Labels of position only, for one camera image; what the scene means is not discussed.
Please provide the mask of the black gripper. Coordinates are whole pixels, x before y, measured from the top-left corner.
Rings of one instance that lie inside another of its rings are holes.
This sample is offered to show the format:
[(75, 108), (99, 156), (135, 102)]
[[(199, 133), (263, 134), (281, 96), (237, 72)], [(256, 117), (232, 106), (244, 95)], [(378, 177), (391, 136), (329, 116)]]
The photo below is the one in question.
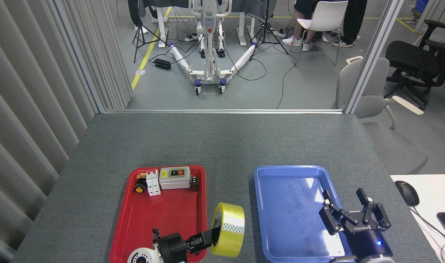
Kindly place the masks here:
[(349, 212), (332, 202), (329, 190), (324, 190), (322, 195), (324, 202), (319, 215), (326, 230), (329, 235), (335, 235), (344, 228), (355, 262), (394, 262), (393, 252), (382, 234), (391, 223), (381, 203), (373, 201), (362, 188), (358, 188), (356, 195), (363, 209)]
[(210, 246), (216, 245), (221, 232), (221, 227), (212, 228), (182, 239), (179, 233), (167, 235), (158, 239), (158, 246), (164, 263), (187, 263), (187, 253), (205, 253)]

